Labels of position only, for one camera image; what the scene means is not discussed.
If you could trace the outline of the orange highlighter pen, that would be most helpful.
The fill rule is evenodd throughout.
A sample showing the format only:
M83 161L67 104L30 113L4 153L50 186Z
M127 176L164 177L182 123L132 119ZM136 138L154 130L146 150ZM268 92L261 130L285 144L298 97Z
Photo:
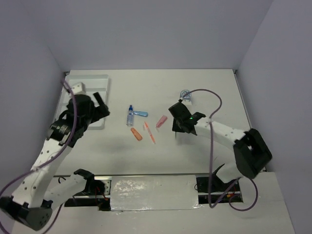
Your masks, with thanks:
M150 136L150 138L151 138L153 144L156 144L155 138L154 138L154 136L153 136L153 134L152 134L152 132L151 132L151 130L150 130L150 128L149 128L147 122L144 122L144 125L145 125L145 128L146 128L147 131L148 131L148 134L149 134L149 136Z

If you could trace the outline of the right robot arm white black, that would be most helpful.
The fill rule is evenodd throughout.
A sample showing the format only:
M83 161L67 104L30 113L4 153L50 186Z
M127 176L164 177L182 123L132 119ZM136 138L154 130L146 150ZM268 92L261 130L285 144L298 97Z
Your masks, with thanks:
M212 191L224 191L237 178L254 179L272 160L272 153L260 132L235 129L213 121L206 115L191 114L179 101L169 108L173 116L172 131L178 145L193 145L197 153L211 149L209 143L218 143L234 155L233 162L218 166L212 173Z

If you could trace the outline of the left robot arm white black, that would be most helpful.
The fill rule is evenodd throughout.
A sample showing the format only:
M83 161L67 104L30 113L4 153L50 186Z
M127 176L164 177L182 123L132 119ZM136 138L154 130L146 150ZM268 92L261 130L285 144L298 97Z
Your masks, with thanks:
M19 176L22 183L10 196L0 196L0 209L11 219L39 231L48 223L53 210L74 195L104 193L105 184L84 169L77 169L65 181L48 189L59 166L88 126L110 114L100 94L96 92L93 95L98 106L86 94L72 96L67 109L50 125L31 171Z

